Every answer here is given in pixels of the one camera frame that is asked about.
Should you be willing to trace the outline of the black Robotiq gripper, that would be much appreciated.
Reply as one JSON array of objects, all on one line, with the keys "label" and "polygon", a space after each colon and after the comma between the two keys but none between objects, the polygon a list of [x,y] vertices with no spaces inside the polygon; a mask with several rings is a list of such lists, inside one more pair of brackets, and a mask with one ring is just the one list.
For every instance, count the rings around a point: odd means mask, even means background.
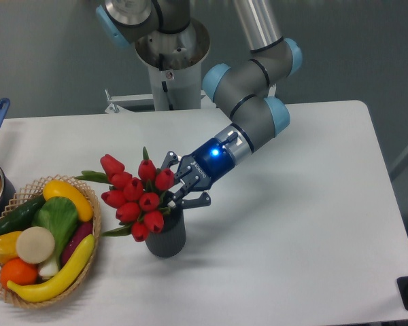
[{"label": "black Robotiq gripper", "polygon": [[[195,209],[211,204],[211,196],[206,190],[235,167],[235,161],[225,145],[230,145],[236,139],[237,137],[227,137],[221,141],[212,138],[183,157],[174,151],[167,152],[160,169],[176,166],[174,184],[183,184],[168,201],[169,208]],[[190,192],[202,193],[198,198],[184,199]]]}]

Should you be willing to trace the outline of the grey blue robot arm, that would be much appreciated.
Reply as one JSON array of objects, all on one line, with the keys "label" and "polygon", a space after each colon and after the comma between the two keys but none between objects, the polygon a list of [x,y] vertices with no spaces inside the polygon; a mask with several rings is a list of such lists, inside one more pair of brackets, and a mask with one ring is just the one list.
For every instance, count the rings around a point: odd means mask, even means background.
[{"label": "grey blue robot arm", "polygon": [[168,206],[207,206],[207,191],[246,157],[290,123],[286,106],[269,89],[295,73],[303,55],[283,36],[269,1],[236,1],[235,11],[251,58],[232,68],[218,64],[206,74],[201,63],[209,51],[207,29],[190,15],[188,1],[103,1],[96,15],[118,46],[134,45],[147,66],[154,108],[198,109],[206,95],[230,124],[192,153],[168,153],[162,167],[177,165]]}]

